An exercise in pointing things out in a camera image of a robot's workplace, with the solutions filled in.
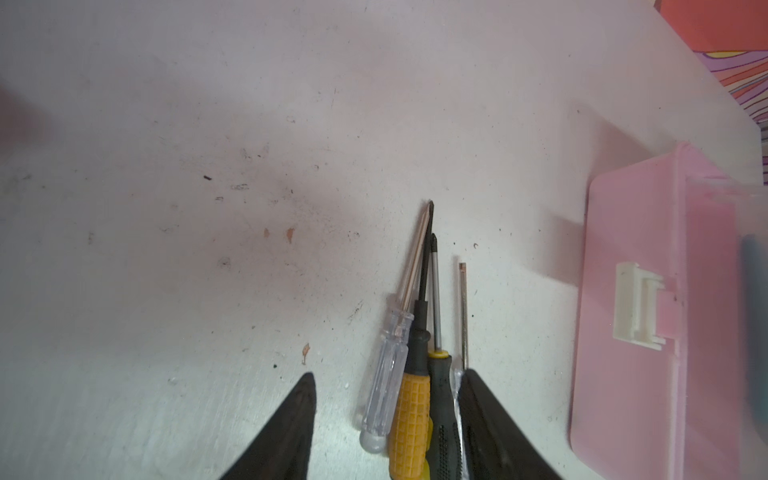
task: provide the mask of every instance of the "purple pattern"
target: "purple pattern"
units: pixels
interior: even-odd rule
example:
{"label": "purple pattern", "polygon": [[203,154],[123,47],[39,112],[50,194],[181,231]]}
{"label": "purple pattern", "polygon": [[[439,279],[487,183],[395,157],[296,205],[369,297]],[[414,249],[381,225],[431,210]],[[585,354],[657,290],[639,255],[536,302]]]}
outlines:
{"label": "purple pattern", "polygon": [[753,88],[749,91],[749,93],[746,93],[742,95],[741,97],[738,97],[737,100],[739,101],[739,105],[744,105],[748,101],[755,98],[757,95],[763,93],[765,90],[768,90],[768,78],[764,78],[758,86]]}
{"label": "purple pattern", "polygon": [[712,58],[705,53],[696,53],[696,55],[710,71],[723,71],[768,58],[768,51],[748,51],[728,58]]}

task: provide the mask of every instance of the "metal shaft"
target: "metal shaft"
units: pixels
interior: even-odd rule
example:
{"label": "metal shaft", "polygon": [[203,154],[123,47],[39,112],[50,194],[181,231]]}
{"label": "metal shaft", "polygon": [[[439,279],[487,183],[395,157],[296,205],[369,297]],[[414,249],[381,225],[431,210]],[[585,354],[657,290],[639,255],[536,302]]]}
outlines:
{"label": "metal shaft", "polygon": [[467,356],[467,264],[458,265],[458,280],[462,289],[462,366],[469,369],[469,357]]}
{"label": "metal shaft", "polygon": [[435,317],[434,335],[435,351],[442,350],[442,334],[440,333],[440,282],[437,267],[437,237],[432,234],[432,313]]}

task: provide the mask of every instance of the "white table surface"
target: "white table surface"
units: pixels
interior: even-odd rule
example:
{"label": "white table surface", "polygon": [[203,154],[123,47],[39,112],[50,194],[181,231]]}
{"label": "white table surface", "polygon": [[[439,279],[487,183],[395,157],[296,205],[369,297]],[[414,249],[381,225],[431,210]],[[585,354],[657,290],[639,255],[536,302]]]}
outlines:
{"label": "white table surface", "polygon": [[4,478],[217,478],[307,371],[310,478],[388,478],[353,410],[428,198],[444,343],[461,259],[472,366],[599,478],[567,434],[588,179],[679,140],[761,178],[645,0],[4,2],[0,78]]}

